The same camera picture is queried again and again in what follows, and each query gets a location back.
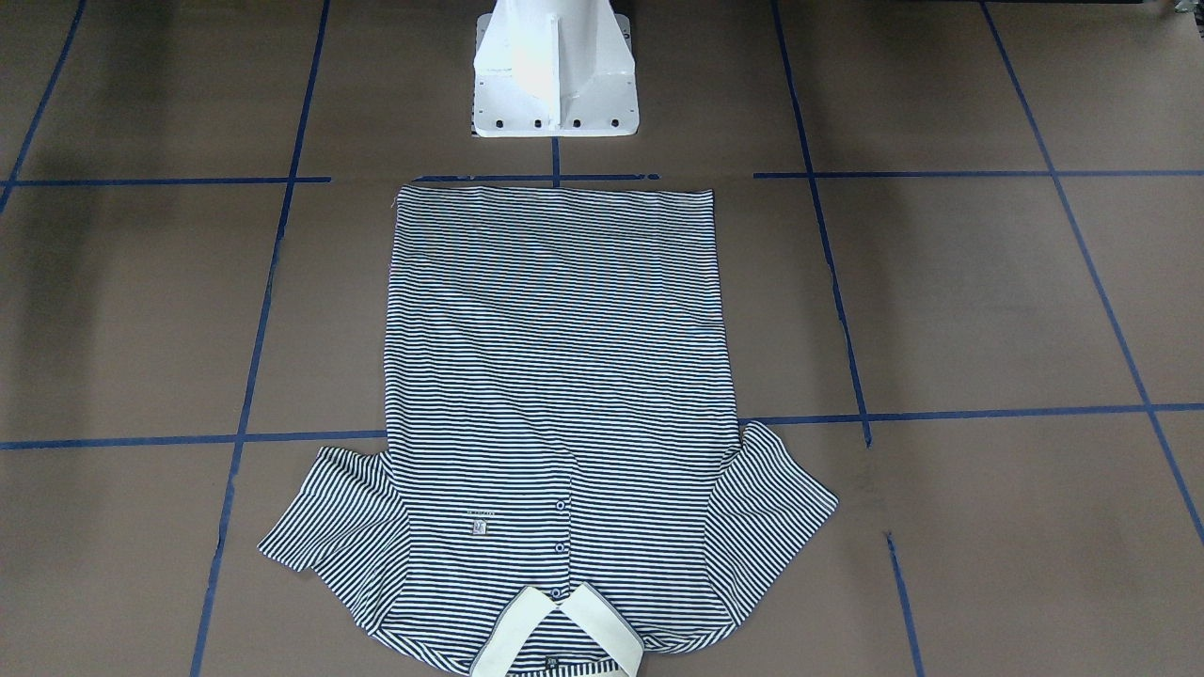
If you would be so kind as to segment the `navy white striped polo shirt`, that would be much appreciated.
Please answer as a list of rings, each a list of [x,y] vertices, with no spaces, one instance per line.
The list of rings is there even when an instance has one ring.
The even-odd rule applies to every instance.
[[[734,634],[838,500],[738,420],[712,193],[395,210],[386,449],[320,449],[262,557],[458,676],[635,676]]]

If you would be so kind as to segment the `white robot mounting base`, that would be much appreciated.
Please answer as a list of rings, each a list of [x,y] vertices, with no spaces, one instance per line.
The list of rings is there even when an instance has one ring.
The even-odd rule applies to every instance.
[[[641,129],[632,22],[610,1],[498,1],[476,20],[470,129],[485,139]]]

